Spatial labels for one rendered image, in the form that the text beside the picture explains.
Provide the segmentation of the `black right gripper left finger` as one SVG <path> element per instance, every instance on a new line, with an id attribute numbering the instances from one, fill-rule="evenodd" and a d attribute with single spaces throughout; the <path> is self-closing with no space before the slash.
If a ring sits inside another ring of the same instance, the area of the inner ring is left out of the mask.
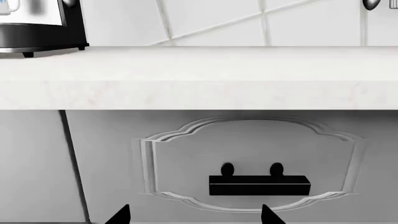
<path id="1" fill-rule="evenodd" d="M 131 211 L 128 204 L 116 212 L 105 224 L 130 224 Z"/>

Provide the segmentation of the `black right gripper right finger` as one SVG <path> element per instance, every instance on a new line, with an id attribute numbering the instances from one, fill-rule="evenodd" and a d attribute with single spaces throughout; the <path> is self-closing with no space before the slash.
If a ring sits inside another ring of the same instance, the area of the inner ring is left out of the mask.
<path id="1" fill-rule="evenodd" d="M 261 222 L 262 224 L 286 224 L 265 204 L 262 205 Z"/>

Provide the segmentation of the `black silver coffee machine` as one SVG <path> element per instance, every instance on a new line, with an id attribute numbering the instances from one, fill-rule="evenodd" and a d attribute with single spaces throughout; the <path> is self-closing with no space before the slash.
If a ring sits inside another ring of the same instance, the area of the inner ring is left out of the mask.
<path id="1" fill-rule="evenodd" d="M 80 0 L 57 0 L 62 24 L 0 23 L 0 53 L 22 53 L 25 58 L 34 52 L 90 46 L 86 39 Z"/>

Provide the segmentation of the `grey drawer front with moulding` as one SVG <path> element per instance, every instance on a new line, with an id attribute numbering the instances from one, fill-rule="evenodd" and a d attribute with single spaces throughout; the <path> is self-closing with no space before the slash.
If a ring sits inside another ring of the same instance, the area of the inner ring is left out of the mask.
<path id="1" fill-rule="evenodd" d="M 398 224 L 398 111 L 68 110 L 90 219 L 133 224 Z M 210 195 L 235 175 L 304 175 L 307 196 Z"/>

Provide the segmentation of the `grey cabinet panel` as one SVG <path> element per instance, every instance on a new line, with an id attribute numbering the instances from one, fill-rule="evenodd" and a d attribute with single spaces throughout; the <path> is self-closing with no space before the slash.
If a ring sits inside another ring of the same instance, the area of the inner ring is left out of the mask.
<path id="1" fill-rule="evenodd" d="M 89 221 L 64 115 L 0 110 L 0 222 Z"/>

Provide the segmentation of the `white stone countertop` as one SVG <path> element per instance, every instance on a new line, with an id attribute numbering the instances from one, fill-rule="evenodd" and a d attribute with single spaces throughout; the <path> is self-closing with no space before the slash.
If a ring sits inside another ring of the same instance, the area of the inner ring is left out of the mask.
<path id="1" fill-rule="evenodd" d="M 398 47 L 0 54 L 0 110 L 398 110 Z"/>

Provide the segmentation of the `hanging metal utensil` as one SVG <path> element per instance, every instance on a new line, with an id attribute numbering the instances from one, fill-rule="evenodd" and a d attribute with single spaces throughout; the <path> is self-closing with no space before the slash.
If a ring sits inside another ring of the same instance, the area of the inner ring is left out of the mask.
<path id="1" fill-rule="evenodd" d="M 375 9 L 381 0 L 362 0 L 362 4 L 367 11 L 372 11 Z"/>

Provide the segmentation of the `white mug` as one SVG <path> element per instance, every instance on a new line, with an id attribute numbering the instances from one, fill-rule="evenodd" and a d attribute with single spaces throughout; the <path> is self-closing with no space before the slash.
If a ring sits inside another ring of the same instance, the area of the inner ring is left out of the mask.
<path id="1" fill-rule="evenodd" d="M 0 0 L 0 16 L 8 16 L 12 12 L 19 10 L 21 6 L 21 0 L 16 0 L 16 5 L 11 7 L 9 0 Z"/>

